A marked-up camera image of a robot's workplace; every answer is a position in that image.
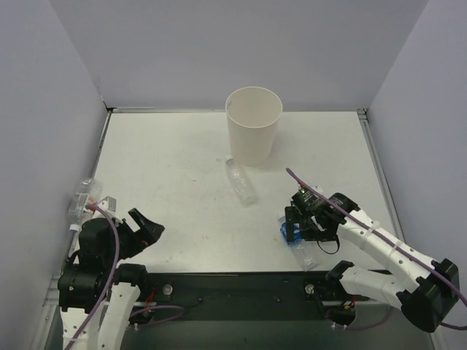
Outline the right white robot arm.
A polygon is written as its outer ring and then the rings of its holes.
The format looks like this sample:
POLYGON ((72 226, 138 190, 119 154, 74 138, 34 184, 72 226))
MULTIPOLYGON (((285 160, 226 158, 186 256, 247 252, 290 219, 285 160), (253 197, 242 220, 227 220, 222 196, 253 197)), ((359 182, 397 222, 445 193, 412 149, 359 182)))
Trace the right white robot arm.
POLYGON ((282 232, 289 244, 345 240, 355 245, 387 272, 369 271, 342 260, 326 278, 348 295, 378 300, 399 309, 408 321, 426 333, 441 326, 459 300, 456 264, 419 253, 341 193, 324 199, 301 188, 285 207, 282 232))

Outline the clear plastic bottle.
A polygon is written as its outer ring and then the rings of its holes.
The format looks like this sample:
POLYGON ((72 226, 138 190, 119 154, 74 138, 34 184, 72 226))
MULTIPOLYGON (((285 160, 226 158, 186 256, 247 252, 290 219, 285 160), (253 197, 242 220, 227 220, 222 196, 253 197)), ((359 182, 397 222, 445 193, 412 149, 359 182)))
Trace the clear plastic bottle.
POLYGON ((258 194, 244 167, 230 155, 225 158, 225 172, 237 198, 243 206, 252 206, 258 202, 258 194))

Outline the clear bottle white cap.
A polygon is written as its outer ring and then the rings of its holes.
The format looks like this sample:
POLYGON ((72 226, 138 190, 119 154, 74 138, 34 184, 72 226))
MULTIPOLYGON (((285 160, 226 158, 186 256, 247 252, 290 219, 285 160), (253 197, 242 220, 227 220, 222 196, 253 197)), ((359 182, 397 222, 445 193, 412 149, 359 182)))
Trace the clear bottle white cap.
POLYGON ((79 232, 82 224, 93 216, 93 212, 86 206, 97 204, 102 190, 103 184, 94 178, 79 183, 67 212, 71 232, 79 232))

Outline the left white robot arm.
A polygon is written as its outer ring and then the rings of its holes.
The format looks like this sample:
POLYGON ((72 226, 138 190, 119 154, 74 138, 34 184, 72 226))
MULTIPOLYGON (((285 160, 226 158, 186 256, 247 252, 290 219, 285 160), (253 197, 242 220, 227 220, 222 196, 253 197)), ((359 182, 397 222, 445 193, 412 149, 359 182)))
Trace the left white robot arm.
POLYGON ((58 280, 63 348, 119 349, 134 303, 150 291, 146 267, 126 260, 155 244, 165 228, 131 209, 128 214, 139 227, 132 230, 116 217, 112 197, 86 212, 77 248, 58 280))

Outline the clear bottle blue label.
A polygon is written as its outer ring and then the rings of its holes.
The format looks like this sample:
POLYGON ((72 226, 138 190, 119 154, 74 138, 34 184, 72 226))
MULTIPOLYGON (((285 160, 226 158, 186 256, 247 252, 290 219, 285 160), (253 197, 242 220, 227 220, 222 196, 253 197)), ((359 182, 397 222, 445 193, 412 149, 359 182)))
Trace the clear bottle blue label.
POLYGON ((285 215, 278 214, 277 220, 280 233, 301 269, 306 272, 316 269, 320 262, 317 255, 317 245, 312 241, 305 241, 299 237, 300 231, 297 224, 294 224, 293 241, 287 241, 285 215))

